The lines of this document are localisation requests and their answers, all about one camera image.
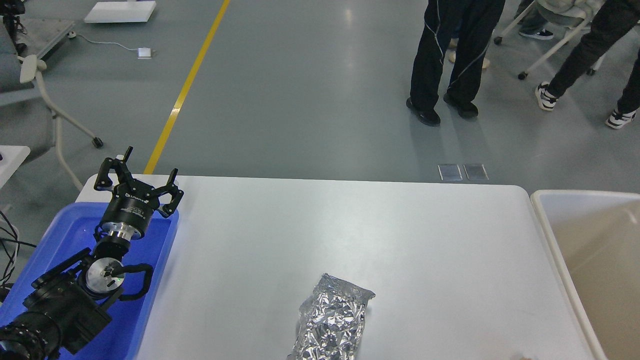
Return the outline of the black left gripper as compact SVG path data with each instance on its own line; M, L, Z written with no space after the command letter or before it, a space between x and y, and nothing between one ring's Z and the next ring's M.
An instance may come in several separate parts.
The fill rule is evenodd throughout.
M100 229L105 232L127 231L128 239L142 239L151 223L154 211L163 218L169 218L176 213L185 194L176 185L179 170L174 168L164 186L154 187L144 182L133 182L127 161L133 152L133 146L128 146L122 158L106 157L98 169L94 181L96 191L109 191L112 198L100 220ZM118 178L118 184L110 178L110 173ZM162 204L160 198L170 195L170 201Z

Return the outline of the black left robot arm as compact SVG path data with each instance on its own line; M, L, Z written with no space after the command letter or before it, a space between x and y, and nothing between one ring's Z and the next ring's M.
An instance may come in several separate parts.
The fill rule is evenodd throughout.
M127 166L133 152L103 160L94 181L110 202L94 228L94 248L83 248L32 282L25 310L1 327L3 360L57 360L61 350L76 354L112 321L117 301L144 297L153 283L148 263L123 264L133 240L141 240L155 213L176 214L184 192L174 168L166 184L155 187L134 178Z

